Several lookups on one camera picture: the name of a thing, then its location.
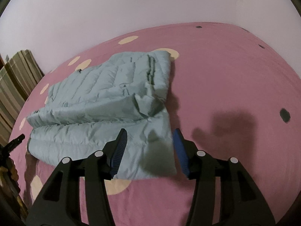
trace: blue gripper pad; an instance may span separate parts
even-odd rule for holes
[[[121,163],[121,160],[123,157],[123,153],[124,153],[126,144],[128,142],[128,135],[127,135],[126,130],[121,129],[115,142],[117,142],[116,149],[110,160],[110,167],[111,167],[110,174],[112,177],[114,177],[119,170],[119,166],[120,166],[120,163]]]
[[[192,141],[185,140],[179,128],[177,128],[173,133],[173,145],[176,150],[182,172],[186,175],[186,177],[190,177],[190,161],[198,151],[196,145]]]

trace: pink bedsheet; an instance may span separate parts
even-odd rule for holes
[[[118,44],[130,36],[138,38]],[[89,66],[94,66],[114,53],[158,48],[179,53],[172,65],[166,103],[172,130],[180,127],[186,139],[215,158],[237,157],[278,221],[301,190],[300,79],[284,59],[253,34],[220,23],[185,23],[129,33],[79,53],[76,56],[80,58],[72,65],[68,66],[76,56],[46,74],[26,101],[11,135],[26,135],[11,155],[25,202],[32,204],[33,177],[38,175],[44,184],[54,169],[26,155],[32,128],[25,121],[20,130],[23,118],[44,106],[48,92],[40,94],[44,86],[62,81],[88,59]],[[282,108],[290,112],[288,123],[279,115]],[[174,177],[132,181],[124,191],[109,195],[116,225],[184,225],[195,182],[178,171]],[[83,186],[80,196],[82,220],[87,223]]]

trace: black clamp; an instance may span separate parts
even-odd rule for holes
[[[88,158],[72,161],[65,157],[57,165],[35,200],[26,220],[27,226],[83,226],[79,208],[79,177],[85,177],[89,225],[115,226],[104,179],[117,174],[127,144],[124,129],[116,140]]]
[[[275,219],[259,188],[237,158],[215,159],[185,140],[180,129],[173,135],[181,169],[196,179],[186,226],[212,225],[215,178],[221,178],[220,219],[214,226],[273,226]]]

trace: quilted fabric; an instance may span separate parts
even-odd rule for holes
[[[29,152],[51,165],[66,156],[82,159],[125,128],[128,144],[117,178],[175,174],[164,106],[169,73],[166,51],[118,53],[101,65],[75,71],[51,86],[45,107],[27,117],[34,128]]]

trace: metal screw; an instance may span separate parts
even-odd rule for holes
[[[199,150],[199,151],[197,152],[197,155],[198,155],[198,156],[205,156],[206,153],[205,153],[205,151],[203,151],[203,150]]]
[[[64,164],[68,163],[69,161],[70,161],[70,158],[69,158],[69,157],[65,157],[65,158],[62,160],[62,162],[63,162]]]
[[[98,151],[95,152],[94,155],[95,155],[96,157],[101,157],[101,156],[103,156],[103,152],[102,152],[101,150],[98,150]]]
[[[232,163],[238,163],[238,159],[235,158],[235,157],[231,157],[231,158],[230,158],[230,161],[231,161]]]

